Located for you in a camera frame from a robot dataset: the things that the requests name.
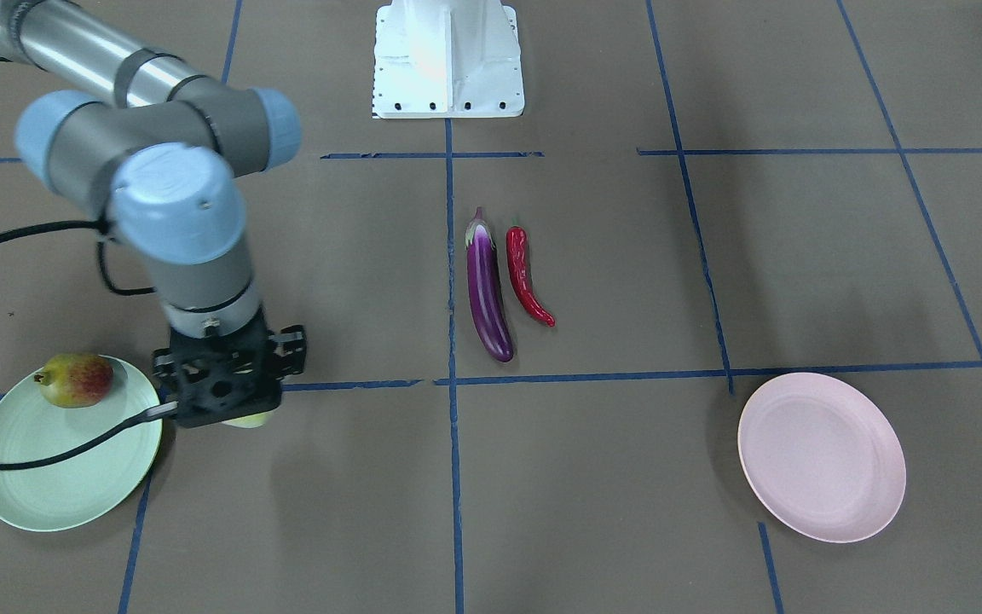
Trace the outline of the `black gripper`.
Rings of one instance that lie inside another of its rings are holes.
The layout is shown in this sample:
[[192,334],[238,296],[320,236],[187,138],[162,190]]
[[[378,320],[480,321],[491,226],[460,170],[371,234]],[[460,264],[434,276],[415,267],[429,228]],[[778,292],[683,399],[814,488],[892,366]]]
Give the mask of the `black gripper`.
[[168,419],[181,428],[274,412],[283,380],[302,374],[308,339],[303,326],[270,330],[264,312],[229,333],[208,325],[204,337],[170,330],[167,347],[153,353],[152,369],[176,407]]

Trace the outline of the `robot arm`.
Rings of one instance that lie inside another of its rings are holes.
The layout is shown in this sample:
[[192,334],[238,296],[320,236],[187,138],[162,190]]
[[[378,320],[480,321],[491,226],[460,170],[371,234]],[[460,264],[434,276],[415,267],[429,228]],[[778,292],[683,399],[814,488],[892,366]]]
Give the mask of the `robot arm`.
[[300,374],[304,330],[266,322],[238,177],[290,162],[303,140],[281,92],[237,90],[71,1],[0,1],[0,61],[70,83],[24,109],[22,162],[129,246],[169,322],[153,373],[182,427],[256,428]]

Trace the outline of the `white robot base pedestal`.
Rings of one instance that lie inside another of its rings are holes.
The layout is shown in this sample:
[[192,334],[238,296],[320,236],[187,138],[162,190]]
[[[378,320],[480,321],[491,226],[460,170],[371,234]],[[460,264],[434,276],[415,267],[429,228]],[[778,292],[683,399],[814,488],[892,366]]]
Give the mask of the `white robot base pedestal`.
[[372,117],[523,115],[517,13],[501,1],[392,1],[374,17]]

